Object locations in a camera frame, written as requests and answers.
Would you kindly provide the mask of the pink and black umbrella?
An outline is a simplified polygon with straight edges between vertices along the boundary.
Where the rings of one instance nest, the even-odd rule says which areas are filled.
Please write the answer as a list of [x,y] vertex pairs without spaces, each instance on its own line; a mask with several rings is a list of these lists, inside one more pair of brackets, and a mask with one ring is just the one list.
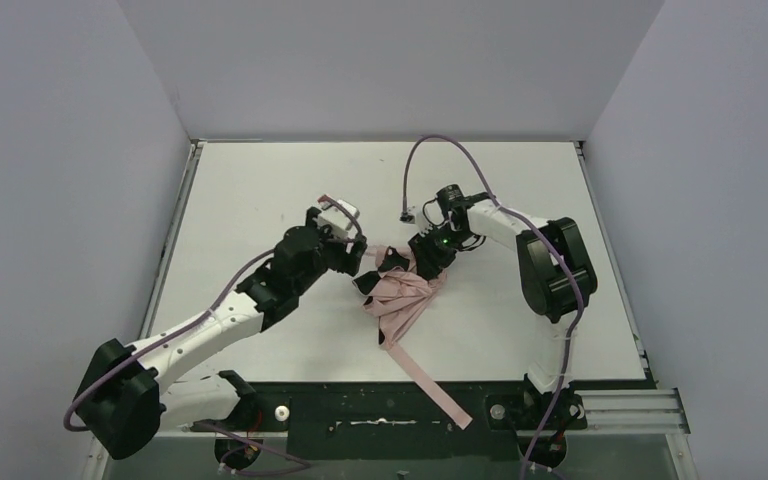
[[400,345],[445,285],[447,273],[427,280],[419,275],[418,261],[408,248],[373,246],[364,252],[374,268],[353,280],[365,297],[363,310],[377,319],[379,348],[445,413],[459,429],[473,421],[464,410]]

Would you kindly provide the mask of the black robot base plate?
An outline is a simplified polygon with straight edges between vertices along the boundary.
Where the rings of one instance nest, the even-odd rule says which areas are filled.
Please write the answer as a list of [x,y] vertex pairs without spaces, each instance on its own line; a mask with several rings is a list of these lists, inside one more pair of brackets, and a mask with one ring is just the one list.
[[470,417],[458,427],[411,382],[255,382],[226,373],[240,393],[228,414],[198,423],[254,439],[277,439],[308,461],[431,460],[481,457],[557,465],[566,433],[587,426],[583,400],[565,389],[557,401],[527,379],[445,382],[443,390]]

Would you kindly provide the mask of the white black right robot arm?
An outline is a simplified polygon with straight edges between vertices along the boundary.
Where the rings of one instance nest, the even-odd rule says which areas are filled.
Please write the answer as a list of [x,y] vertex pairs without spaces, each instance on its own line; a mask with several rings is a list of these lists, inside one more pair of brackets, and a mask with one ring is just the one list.
[[515,253],[523,297],[545,319],[530,348],[526,378],[541,393],[565,386],[570,376],[572,329],[577,325],[598,280],[582,234],[568,217],[547,220],[497,204],[488,192],[466,195],[456,184],[439,190],[427,208],[404,206],[400,220],[418,232],[408,242],[419,276],[439,277],[460,253],[491,240]]

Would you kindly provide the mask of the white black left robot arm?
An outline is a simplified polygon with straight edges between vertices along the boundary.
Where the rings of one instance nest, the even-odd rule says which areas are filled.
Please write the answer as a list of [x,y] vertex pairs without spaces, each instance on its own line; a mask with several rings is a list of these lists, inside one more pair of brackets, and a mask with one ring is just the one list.
[[241,267],[201,313],[128,345],[117,339],[100,345],[67,408],[64,427],[91,432],[120,460],[160,431],[229,418],[243,405],[247,387],[235,372],[196,381],[183,376],[286,318],[326,272],[356,275],[367,247],[359,217],[352,204],[322,196],[302,225]]

